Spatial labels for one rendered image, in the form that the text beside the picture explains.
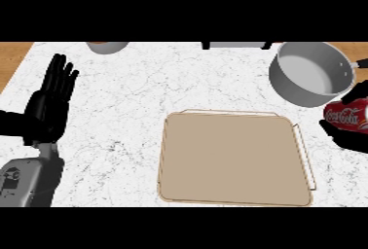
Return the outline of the beige tray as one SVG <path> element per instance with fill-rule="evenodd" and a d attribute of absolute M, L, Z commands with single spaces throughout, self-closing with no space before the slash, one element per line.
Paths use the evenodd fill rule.
<path fill-rule="evenodd" d="M 181 112 L 165 121 L 159 195 L 167 201 L 306 206 L 312 187 L 295 125 L 278 115 Z"/>

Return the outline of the grey metal pot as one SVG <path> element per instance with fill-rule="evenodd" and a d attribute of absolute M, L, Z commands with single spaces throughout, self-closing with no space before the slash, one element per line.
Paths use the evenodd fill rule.
<path fill-rule="evenodd" d="M 351 61 L 330 43 L 284 42 L 269 66 L 271 85 L 292 104 L 318 107 L 352 88 L 357 68 L 368 68 L 368 58 Z"/>

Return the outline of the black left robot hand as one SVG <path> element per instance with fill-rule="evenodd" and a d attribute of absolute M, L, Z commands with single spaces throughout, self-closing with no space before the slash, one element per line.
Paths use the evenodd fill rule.
<path fill-rule="evenodd" d="M 58 142 L 66 133 L 77 77 L 74 64 L 64 54 L 57 53 L 26 112 L 20 114 L 0 110 L 0 135 L 23 137 L 26 146 Z"/>

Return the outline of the grey round bowl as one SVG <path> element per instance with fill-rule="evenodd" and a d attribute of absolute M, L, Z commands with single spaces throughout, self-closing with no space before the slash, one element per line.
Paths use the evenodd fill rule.
<path fill-rule="evenodd" d="M 86 43 L 91 50 L 98 54 L 113 54 L 117 53 L 126 46 L 128 42 L 88 42 Z"/>

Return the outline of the grey appliance with black legs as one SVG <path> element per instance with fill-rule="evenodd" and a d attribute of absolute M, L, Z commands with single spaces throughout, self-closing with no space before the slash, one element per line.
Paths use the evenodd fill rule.
<path fill-rule="evenodd" d="M 203 50 L 213 48 L 259 48 L 269 50 L 274 42 L 201 42 Z"/>

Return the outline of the red soda can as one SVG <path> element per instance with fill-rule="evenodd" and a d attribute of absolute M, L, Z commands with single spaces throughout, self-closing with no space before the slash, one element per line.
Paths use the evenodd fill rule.
<path fill-rule="evenodd" d="M 368 134 L 368 98 L 358 98 L 346 105 L 332 102 L 324 109 L 324 119 L 339 129 Z"/>

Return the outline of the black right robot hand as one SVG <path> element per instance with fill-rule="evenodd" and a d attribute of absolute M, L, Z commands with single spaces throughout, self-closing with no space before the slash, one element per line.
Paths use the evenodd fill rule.
<path fill-rule="evenodd" d="M 368 80 L 355 85 L 340 102 L 346 105 L 358 98 L 368 98 Z M 326 119 L 320 125 L 342 148 L 368 154 L 368 134 L 339 129 Z"/>

